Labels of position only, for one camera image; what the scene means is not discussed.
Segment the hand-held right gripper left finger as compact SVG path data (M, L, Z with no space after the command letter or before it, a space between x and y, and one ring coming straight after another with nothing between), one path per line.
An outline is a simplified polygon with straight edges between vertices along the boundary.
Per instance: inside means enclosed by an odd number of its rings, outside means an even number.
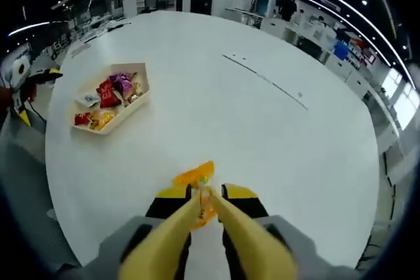
M160 191L144 216L135 216L101 242L98 256L81 269L82 279L117 279L123 261L146 236L192 197L183 184Z

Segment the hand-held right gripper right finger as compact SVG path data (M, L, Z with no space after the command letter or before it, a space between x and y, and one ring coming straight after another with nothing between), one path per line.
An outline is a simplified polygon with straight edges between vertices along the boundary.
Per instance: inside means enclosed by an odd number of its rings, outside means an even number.
M248 188L223 184L222 243L231 279L315 279L314 242L280 216L271 216Z

